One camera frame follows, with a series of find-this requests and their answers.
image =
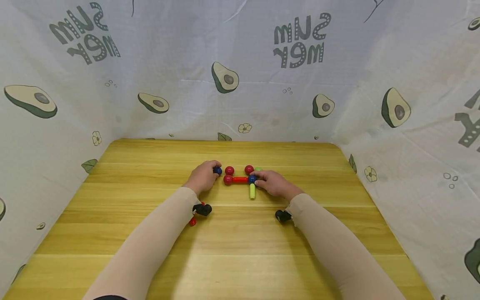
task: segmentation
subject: red rod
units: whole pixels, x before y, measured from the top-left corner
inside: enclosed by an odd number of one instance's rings
[[[248,182],[248,177],[234,177],[233,182],[234,183],[247,183]]]

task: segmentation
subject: wall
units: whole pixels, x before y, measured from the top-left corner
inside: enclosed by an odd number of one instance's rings
[[[473,299],[479,15],[466,0],[2,4],[0,294],[127,137],[335,143],[433,295]]]

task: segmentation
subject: green leaf print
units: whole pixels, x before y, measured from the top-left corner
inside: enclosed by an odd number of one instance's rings
[[[229,136],[226,135],[226,134],[223,134],[223,133],[219,132],[219,133],[218,133],[218,140],[219,140],[219,141],[231,141],[232,138],[229,137]]]
[[[85,172],[90,174],[90,172],[92,171],[93,167],[95,167],[97,162],[98,160],[96,159],[90,159],[82,163],[82,167],[85,169]]]
[[[18,271],[17,271],[17,275],[15,275],[15,278],[13,279],[11,285],[15,282],[15,280],[17,280],[17,277],[20,275],[20,273],[23,271],[23,269],[25,268],[26,264],[22,265]]]
[[[355,160],[353,159],[352,154],[350,154],[350,158],[348,159],[348,163],[350,164],[350,166],[352,167],[353,171],[356,174],[357,173],[357,165],[355,164]]]

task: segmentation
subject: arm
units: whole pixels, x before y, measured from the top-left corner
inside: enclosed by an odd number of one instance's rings
[[[193,170],[188,181],[166,199],[130,234],[83,300],[106,295],[144,300],[153,276],[161,266],[185,225],[192,218],[198,195],[209,190],[218,174],[217,161],[206,161]]]
[[[273,171],[253,172],[255,184],[287,199],[288,213],[313,252],[330,272],[345,300],[404,300],[405,298],[362,245],[336,217],[309,195]]]

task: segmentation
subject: hand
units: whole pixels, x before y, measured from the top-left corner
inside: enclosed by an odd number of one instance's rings
[[[205,161],[192,171],[187,182],[182,186],[194,191],[198,197],[201,192],[212,188],[215,180],[220,176],[213,172],[213,167],[221,166],[222,164],[216,160]]]
[[[256,186],[265,189],[272,196],[285,198],[288,202],[296,195],[303,193],[300,188],[277,172],[255,171],[250,173],[250,175],[255,175],[259,178],[259,180],[255,181]]]

